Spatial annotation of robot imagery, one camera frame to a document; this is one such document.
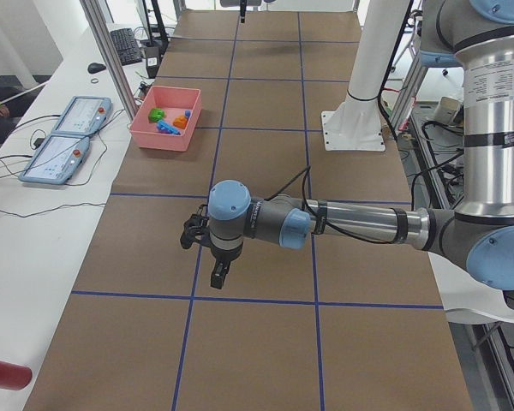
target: white table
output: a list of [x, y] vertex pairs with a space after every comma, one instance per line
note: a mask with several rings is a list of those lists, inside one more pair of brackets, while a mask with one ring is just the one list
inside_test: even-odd
[[[88, 29], [21, 121], [60, 114], [75, 95], [109, 97], [113, 111], [121, 109], [109, 72], [89, 74], [87, 65], [91, 62], [101, 63], [103, 59]], [[145, 75], [145, 65], [124, 66], [124, 71], [134, 91], [141, 81], [136, 72]], [[92, 78], [99, 82], [93, 84]], [[33, 131], [42, 128], [49, 132], [56, 120], [32, 123], [16, 131], [2, 146], [0, 157], [33, 154], [29, 147]], [[0, 209], [28, 214], [63, 204], [105, 203], [128, 147], [128, 125], [123, 112], [101, 132], [108, 151], [87, 185], [28, 185], [13, 176], [1, 178]], [[89, 156], [70, 183], [85, 182], [104, 149], [94, 137]], [[26, 164], [21, 158], [5, 161], [13, 164], [12, 171], [22, 170]], [[0, 176], [4, 171], [0, 164]], [[23, 409], [102, 211], [98, 206], [78, 206], [30, 218], [0, 212], [0, 360], [29, 366], [34, 374], [24, 390], [0, 390], [0, 411]]]

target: brown table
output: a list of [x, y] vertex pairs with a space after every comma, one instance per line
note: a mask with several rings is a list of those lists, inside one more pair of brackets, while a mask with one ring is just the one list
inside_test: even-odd
[[[202, 90], [184, 153], [128, 149], [25, 410], [471, 410], [427, 255], [316, 237], [246, 241], [223, 290], [182, 222], [223, 179], [267, 196], [409, 207], [396, 144], [326, 152], [353, 13], [187, 11], [158, 85]], [[300, 185], [287, 190], [300, 196]]]

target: red cylinder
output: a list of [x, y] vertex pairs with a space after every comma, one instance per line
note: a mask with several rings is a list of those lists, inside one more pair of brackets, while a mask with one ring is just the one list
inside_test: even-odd
[[0, 388], [21, 390], [33, 379], [33, 372], [27, 366], [17, 366], [0, 361]]

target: black keyboard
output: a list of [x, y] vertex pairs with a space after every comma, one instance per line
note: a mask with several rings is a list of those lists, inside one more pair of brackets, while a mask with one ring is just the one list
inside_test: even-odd
[[117, 49], [122, 66], [142, 61], [134, 31], [131, 28], [119, 28], [111, 31], [112, 43]]

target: computer mouse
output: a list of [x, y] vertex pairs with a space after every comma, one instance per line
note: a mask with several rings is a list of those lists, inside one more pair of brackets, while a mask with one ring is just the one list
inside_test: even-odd
[[87, 72], [89, 74], [95, 74], [103, 70], [106, 70], [106, 66], [101, 63], [90, 63], [89, 66], [87, 66]]

